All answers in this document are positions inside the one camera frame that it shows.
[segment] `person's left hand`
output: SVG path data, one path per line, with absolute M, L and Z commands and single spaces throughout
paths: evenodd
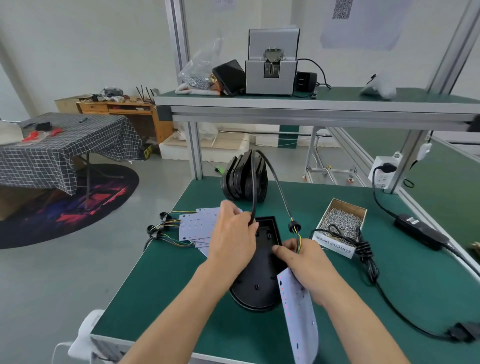
M 251 261 L 257 248 L 258 222 L 248 226 L 250 218 L 250 212 L 240 213 L 231 201 L 224 200 L 220 204 L 207 262 L 228 280 L 229 285 Z

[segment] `black rug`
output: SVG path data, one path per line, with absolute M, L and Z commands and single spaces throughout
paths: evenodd
M 122 206 L 138 186 L 137 173 L 128 167 L 118 164 L 94 167 L 104 174 L 123 178 L 103 177 L 92 170 L 87 208 L 85 188 L 77 188 L 73 196 L 49 190 L 0 221 L 0 249 L 37 244 L 83 229 Z M 85 169 L 78 174 L 78 185 L 86 186 Z

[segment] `white power outlet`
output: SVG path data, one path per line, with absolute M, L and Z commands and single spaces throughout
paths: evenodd
M 373 170 L 384 163 L 391 163 L 394 166 L 398 167 L 398 164 L 402 160 L 402 154 L 400 152 L 395 152 L 393 157 L 377 157 L 373 162 L 372 169 L 370 170 L 370 174 L 368 175 L 368 179 L 372 182 L 373 180 Z M 381 170 L 377 170 L 375 172 L 375 186 L 381 188 L 387 188 L 390 182 L 392 181 L 393 175 L 395 172 L 391 173 L 384 173 Z

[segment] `forearm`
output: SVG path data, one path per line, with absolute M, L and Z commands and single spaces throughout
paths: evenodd
M 227 291 L 227 279 L 206 261 L 182 292 L 130 348 L 121 364 L 187 363 L 216 304 Z
M 339 276 L 322 305 L 352 364 L 409 363 L 373 311 Z

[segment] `red object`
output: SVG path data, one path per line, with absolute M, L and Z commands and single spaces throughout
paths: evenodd
M 56 136 L 58 133 L 63 132 L 62 128 L 53 129 L 50 136 Z
M 22 140 L 22 142 L 29 142 L 38 138 L 38 131 L 30 132 L 30 135 Z

